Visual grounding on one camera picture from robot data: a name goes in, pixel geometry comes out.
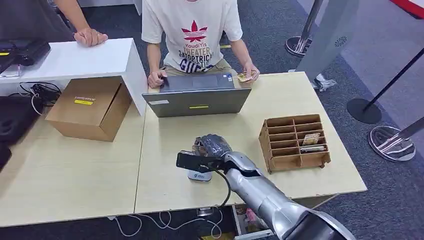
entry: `red leaf logo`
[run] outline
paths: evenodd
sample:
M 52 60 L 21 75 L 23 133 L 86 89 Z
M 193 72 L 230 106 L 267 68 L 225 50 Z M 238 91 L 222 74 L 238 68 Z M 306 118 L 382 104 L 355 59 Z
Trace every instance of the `red leaf logo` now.
M 204 36 L 204 34 L 208 30 L 208 27 L 205 26 L 199 29 L 196 21 L 193 20 L 193 23 L 191 24 L 191 30 L 185 28 L 181 28 L 181 30 L 187 36 L 184 39 L 189 40 L 190 43 L 192 43 L 194 41 L 201 42 L 202 39 L 205 39 L 206 36 Z

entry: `gray laptop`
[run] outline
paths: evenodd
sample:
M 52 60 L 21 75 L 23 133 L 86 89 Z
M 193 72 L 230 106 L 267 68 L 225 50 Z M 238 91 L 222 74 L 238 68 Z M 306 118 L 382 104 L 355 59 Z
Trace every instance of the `gray laptop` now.
M 159 93 L 142 96 L 159 118 L 238 113 L 252 89 L 234 88 L 228 74 L 169 76 Z

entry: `yellow sticker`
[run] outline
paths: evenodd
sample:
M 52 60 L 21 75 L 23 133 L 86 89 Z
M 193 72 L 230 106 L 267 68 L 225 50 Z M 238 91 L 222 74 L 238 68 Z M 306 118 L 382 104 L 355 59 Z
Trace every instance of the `yellow sticker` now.
M 84 105 L 92 105 L 93 102 L 92 101 L 83 101 L 83 100 L 75 100 L 73 101 L 76 104 L 84 104 Z
M 207 109 L 209 106 L 190 106 L 189 109 Z

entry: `silver robotic arm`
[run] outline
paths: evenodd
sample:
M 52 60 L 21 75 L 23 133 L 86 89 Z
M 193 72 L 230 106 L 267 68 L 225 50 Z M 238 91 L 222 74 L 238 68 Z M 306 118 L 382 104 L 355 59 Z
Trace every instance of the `silver robotic arm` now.
M 243 153 L 232 151 L 222 137 L 209 134 L 194 142 L 196 151 L 181 151 L 176 166 L 200 173 L 223 170 L 230 188 L 263 219 L 280 240 L 354 240 L 330 215 L 290 200 Z
M 354 240 L 352 233 L 330 215 L 290 200 L 243 153 L 223 156 L 231 190 L 251 208 L 280 240 Z

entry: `wooden organizer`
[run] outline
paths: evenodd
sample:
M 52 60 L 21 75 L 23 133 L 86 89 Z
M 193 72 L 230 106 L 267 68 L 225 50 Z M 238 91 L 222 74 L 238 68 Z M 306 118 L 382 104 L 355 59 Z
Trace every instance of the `wooden organizer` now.
M 325 151 L 301 153 L 305 135 L 321 133 L 316 145 Z M 330 162 L 330 153 L 319 114 L 269 118 L 259 134 L 260 146 L 269 173 L 321 167 Z

